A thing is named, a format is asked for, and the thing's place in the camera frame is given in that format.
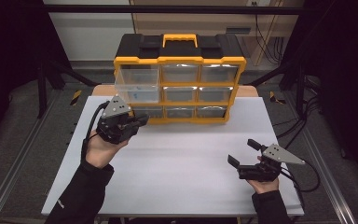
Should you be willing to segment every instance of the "white table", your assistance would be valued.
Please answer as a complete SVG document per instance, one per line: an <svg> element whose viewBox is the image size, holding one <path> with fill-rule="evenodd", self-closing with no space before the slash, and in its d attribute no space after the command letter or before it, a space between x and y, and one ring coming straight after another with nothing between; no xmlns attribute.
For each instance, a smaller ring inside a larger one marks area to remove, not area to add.
<svg viewBox="0 0 358 224"><path fill-rule="evenodd" d="M90 119L108 96L90 96L77 124L42 214L48 215L80 161ZM236 98L226 124L146 125L114 157L100 215L110 217L248 217L255 215L252 187L228 164L258 163L248 138L277 143L262 98ZM293 183L280 176L289 216L303 216Z"/></svg>

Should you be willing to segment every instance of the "person's arm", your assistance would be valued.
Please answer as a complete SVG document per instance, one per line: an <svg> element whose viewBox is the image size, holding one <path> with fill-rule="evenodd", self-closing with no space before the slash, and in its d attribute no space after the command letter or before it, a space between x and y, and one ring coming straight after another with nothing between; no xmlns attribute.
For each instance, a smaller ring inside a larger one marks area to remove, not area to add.
<svg viewBox="0 0 358 224"><path fill-rule="evenodd" d="M99 135L89 140L86 159L77 168L74 177L54 205L46 223L92 224L101 209L105 187L114 169L109 162L128 141L119 145L105 142Z"/></svg>
<svg viewBox="0 0 358 224"><path fill-rule="evenodd" d="M279 192L279 180L272 182L258 182L248 180L255 189L252 201L257 212L259 224L289 224L292 223L287 216L281 193Z"/></svg>

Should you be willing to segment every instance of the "gray floor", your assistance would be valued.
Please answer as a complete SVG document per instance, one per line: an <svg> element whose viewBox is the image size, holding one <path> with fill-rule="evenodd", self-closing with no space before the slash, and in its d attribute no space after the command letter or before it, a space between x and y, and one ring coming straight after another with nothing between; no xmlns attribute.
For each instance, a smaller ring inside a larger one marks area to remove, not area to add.
<svg viewBox="0 0 358 224"><path fill-rule="evenodd" d="M93 77L93 80L110 82L110 76L101 75L102 73L98 74L98 76ZM282 105L269 100L270 91L275 91L281 98L283 96L286 98L289 96L290 98L294 95L291 91L279 92L274 81L271 80L258 87L258 93L265 100L272 124L287 121L296 116L289 104ZM39 135L32 144L21 169L21 174L2 208L0 223L27 223L25 219L31 220L30 223L37 223L37 220L44 219L40 215L40 211L46 200L46 193L51 187L61 164L67 143L71 140L71 132L76 127L76 122L87 96L92 92L92 88L76 83L71 78L68 78L67 82L63 91L48 90L50 95L59 94L59 97L51 108ZM80 98L76 105L70 105L77 90L82 90ZM9 110L0 124L0 185L21 150L27 135L32 130L38 112L37 86L34 81L17 88L11 94L12 101ZM312 93L307 92L306 95L307 98L310 98ZM275 133L283 133L294 123L295 121L292 120L291 122L274 126ZM358 223L357 163L343 160L340 157L339 145L323 115L319 114L318 110L314 110L310 114L306 128L311 133L317 147L321 150L328 168L337 181L339 189ZM280 145L285 146L292 136L291 134L280 139ZM306 143L303 134L300 134L288 149L297 156L311 161L309 145ZM310 168L298 166L289 166L289 168L303 189L308 189L314 185L315 176ZM340 223L324 185L321 185L314 192L304 193L303 195L306 215L301 217L297 223ZM8 218L14 217L25 219L7 221Z"/></svg>

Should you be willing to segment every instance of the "black curtain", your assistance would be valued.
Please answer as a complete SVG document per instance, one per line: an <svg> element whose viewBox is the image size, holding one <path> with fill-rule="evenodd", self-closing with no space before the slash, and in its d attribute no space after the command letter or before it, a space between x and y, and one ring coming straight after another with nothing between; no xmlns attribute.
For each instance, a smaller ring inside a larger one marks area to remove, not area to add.
<svg viewBox="0 0 358 224"><path fill-rule="evenodd" d="M48 13L24 10L24 3L43 1L0 0L0 120L8 108L9 93L37 79L42 62L54 60L71 68ZM50 67L47 70L53 88L63 88L60 72Z"/></svg>
<svg viewBox="0 0 358 224"><path fill-rule="evenodd" d="M296 49L309 24L312 21L298 21L286 57ZM303 64L305 74L320 78L323 111L341 153L358 162L358 1L337 0L317 36Z"/></svg>

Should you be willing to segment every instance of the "black tripod leg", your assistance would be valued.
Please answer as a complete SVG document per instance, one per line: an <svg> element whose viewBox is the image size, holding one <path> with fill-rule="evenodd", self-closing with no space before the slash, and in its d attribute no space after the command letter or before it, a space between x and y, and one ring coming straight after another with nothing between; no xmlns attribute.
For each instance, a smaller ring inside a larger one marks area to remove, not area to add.
<svg viewBox="0 0 358 224"><path fill-rule="evenodd" d="M39 119L42 118L48 108L48 96L46 93L45 64L41 63L37 68L37 88L39 91Z"/></svg>
<svg viewBox="0 0 358 224"><path fill-rule="evenodd" d="M101 85L101 83L91 81L88 78L83 77L80 74L74 72L74 70L63 66L62 64L59 64L59 63L54 62L54 61L51 61L50 63L51 63L52 66L54 66L59 71L64 72L65 74L67 74L67 75L69 75L69 76L81 81L82 83L84 83L84 84L86 84L88 86L93 87L93 86Z"/></svg>

